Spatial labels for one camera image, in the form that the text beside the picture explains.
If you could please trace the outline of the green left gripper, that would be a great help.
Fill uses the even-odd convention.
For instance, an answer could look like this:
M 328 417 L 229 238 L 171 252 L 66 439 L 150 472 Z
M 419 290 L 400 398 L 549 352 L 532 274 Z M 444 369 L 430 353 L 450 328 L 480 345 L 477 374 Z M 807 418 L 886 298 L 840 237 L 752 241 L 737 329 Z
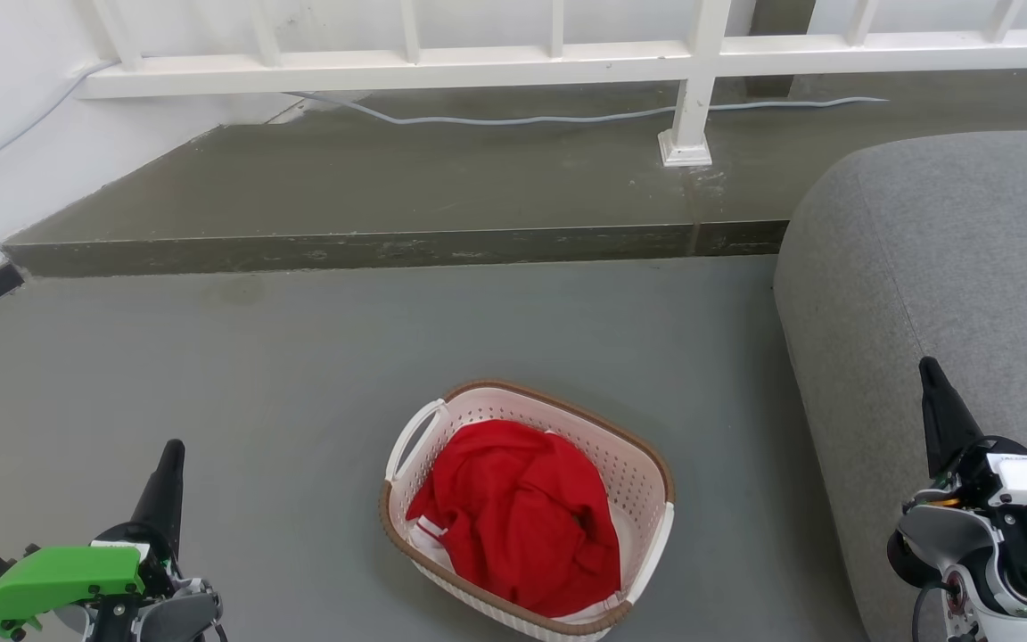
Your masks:
M 185 444 L 168 440 L 130 522 L 86 546 L 26 549 L 0 556 L 0 638 L 21 641 L 39 617 L 62 608 L 86 611 L 86 641 L 135 641 L 142 613 L 172 598 L 184 499 Z

